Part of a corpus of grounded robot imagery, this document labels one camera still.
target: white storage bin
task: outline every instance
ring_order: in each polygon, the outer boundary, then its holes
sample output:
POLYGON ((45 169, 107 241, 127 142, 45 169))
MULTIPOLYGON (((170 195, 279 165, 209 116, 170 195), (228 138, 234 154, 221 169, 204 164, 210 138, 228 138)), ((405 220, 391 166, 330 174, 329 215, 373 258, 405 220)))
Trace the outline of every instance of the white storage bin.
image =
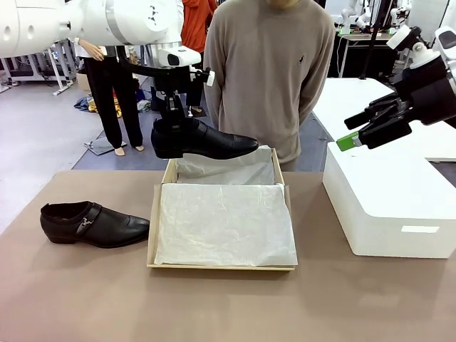
POLYGON ((353 253, 449 258, 456 188, 421 157, 354 155, 329 143, 323 176, 353 253))

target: cardboard box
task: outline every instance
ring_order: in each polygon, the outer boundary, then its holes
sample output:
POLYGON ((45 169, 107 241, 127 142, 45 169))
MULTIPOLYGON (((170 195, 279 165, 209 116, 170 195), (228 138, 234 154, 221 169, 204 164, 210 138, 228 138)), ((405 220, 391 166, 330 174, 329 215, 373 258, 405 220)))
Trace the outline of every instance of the cardboard box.
MULTIPOLYGON (((285 204, 291 216, 291 205, 289 188, 285 185, 284 177, 280 170, 279 159, 275 149, 272 149, 272 162, 274 165, 275 182, 285 186, 285 204)), ((158 233, 160 227, 160 203, 162 197, 162 185, 177 182, 176 159, 171 159, 166 167, 165 176, 161 185, 154 186, 154 200, 152 204, 152 214, 150 218, 149 242, 147 246, 147 267, 163 269, 231 269, 231 270, 255 270, 255 271, 293 271, 295 266, 200 266, 182 264, 155 264, 157 254, 158 233)))
POLYGON ((77 73, 76 80, 78 81, 78 88, 84 90, 86 93, 90 93, 90 86, 88 84, 87 75, 84 73, 77 73))

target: man's hand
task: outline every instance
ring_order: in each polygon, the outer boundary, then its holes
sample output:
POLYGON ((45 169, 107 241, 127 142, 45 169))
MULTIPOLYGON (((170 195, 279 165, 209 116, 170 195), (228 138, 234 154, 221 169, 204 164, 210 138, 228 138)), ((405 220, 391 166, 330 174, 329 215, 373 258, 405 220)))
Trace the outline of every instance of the man's hand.
POLYGON ((105 56, 103 55, 100 46, 90 44, 88 41, 85 41, 83 39, 79 39, 79 45, 81 45, 84 48, 84 50, 86 50, 87 53, 96 61, 101 62, 103 59, 105 59, 105 56))

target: brown table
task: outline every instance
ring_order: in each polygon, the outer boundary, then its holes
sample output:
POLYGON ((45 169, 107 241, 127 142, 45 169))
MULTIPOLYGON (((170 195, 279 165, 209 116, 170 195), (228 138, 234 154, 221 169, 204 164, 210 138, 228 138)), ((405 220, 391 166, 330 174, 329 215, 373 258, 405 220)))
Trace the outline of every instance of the brown table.
POLYGON ((299 266, 289 274, 147 269, 145 243, 50 243, 47 202, 149 217, 161 172, 56 175, 0 236, 3 342, 456 341, 456 261, 359 257, 320 174, 285 174, 299 266))

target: white tissue paper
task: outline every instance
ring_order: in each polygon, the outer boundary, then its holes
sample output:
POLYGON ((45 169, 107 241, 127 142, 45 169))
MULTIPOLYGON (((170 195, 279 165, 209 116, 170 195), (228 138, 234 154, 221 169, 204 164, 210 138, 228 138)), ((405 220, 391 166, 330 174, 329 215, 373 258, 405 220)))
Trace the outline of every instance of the white tissue paper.
POLYGON ((156 264, 298 264, 283 185, 164 184, 156 264))
POLYGON ((272 151, 260 146, 255 152, 230 160, 214 160, 186 154, 177 160, 177 183, 273 185, 272 151))

